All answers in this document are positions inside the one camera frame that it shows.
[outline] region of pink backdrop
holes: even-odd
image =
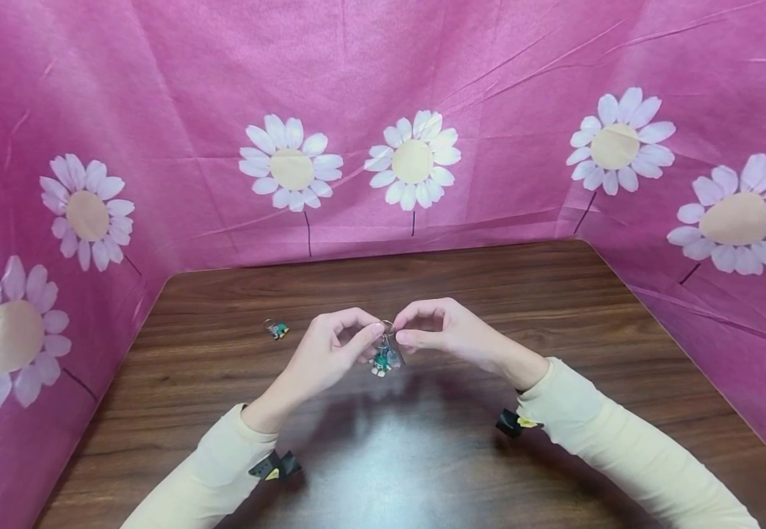
[[[760,154],[766,1],[0,0],[0,528],[187,270],[577,236],[766,441]]]

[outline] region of keychain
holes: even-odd
[[[389,320],[383,320],[385,331],[383,332],[383,343],[377,346],[377,354],[374,355],[371,373],[378,377],[385,377],[385,374],[392,369],[399,369],[405,366],[403,356],[394,349],[394,324]]]
[[[271,318],[262,322],[262,327],[271,334],[273,339],[281,339],[289,332],[289,327],[285,323],[275,322]]]

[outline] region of wood grain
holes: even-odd
[[[317,314],[361,306],[393,319],[445,295],[681,442],[766,529],[766,447],[577,241],[173,278],[38,527],[117,527],[223,412],[266,388]],[[292,332],[273,342],[268,317]],[[306,403],[278,444],[303,474],[262,483],[222,527],[656,527],[542,432],[494,430],[515,403],[498,378],[435,352],[410,360],[383,379],[357,366]]]

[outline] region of white daisy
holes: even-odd
[[[594,191],[603,185],[609,195],[617,195],[618,185],[632,193],[638,189],[638,175],[657,179],[662,167],[673,164],[673,152],[657,145],[676,132],[670,121],[650,123],[662,100],[643,100],[642,89],[628,88],[620,104],[615,96],[606,94],[598,103],[600,118],[588,116],[571,136],[571,146],[577,147],[566,163],[577,167],[572,179],[582,180],[582,186]]]
[[[7,261],[0,282],[0,407],[10,391],[23,407],[30,406],[42,385],[59,377],[57,357],[71,350],[71,340],[60,334],[68,316],[51,310],[57,291],[42,265],[25,274],[17,256]]]
[[[338,154],[323,154],[327,136],[317,133],[304,140],[300,119],[283,124],[275,115],[265,116],[265,130],[250,125],[245,132],[259,149],[239,149],[244,158],[239,169],[256,178],[255,194],[273,193],[274,207],[288,206],[293,212],[302,212],[304,205],[321,207],[318,197],[333,196],[327,182],[342,177],[344,160]]]
[[[456,129],[441,129],[442,115],[419,110],[415,121],[400,118],[394,127],[386,127],[383,137],[388,145],[374,145],[365,161],[367,171],[377,174],[371,187],[389,189],[385,201],[400,202],[403,211],[432,206],[444,196],[444,188],[453,185],[453,173],[444,166],[459,162],[462,153],[454,144]]]
[[[682,253],[701,261],[712,257],[721,272],[761,274],[766,265],[766,154],[754,154],[741,177],[726,166],[712,169],[693,184],[699,204],[679,208],[689,226],[668,234]]]
[[[133,221],[127,217],[133,202],[115,199],[123,180],[106,176],[106,165],[98,160],[83,168],[73,154],[57,156],[51,162],[57,180],[40,176],[42,202],[56,214],[52,231],[62,239],[59,250],[65,257],[77,254],[84,271],[91,255],[95,266],[104,272],[109,262],[121,262],[121,246],[130,244]]]

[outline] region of sleeve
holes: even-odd
[[[544,378],[518,398],[521,418],[615,481],[667,528],[757,528],[748,510],[676,441],[624,410],[588,379],[550,358]]]
[[[122,529],[211,529],[260,479],[249,471],[273,451],[277,434],[251,430],[234,406],[200,439],[198,449],[139,504]]]

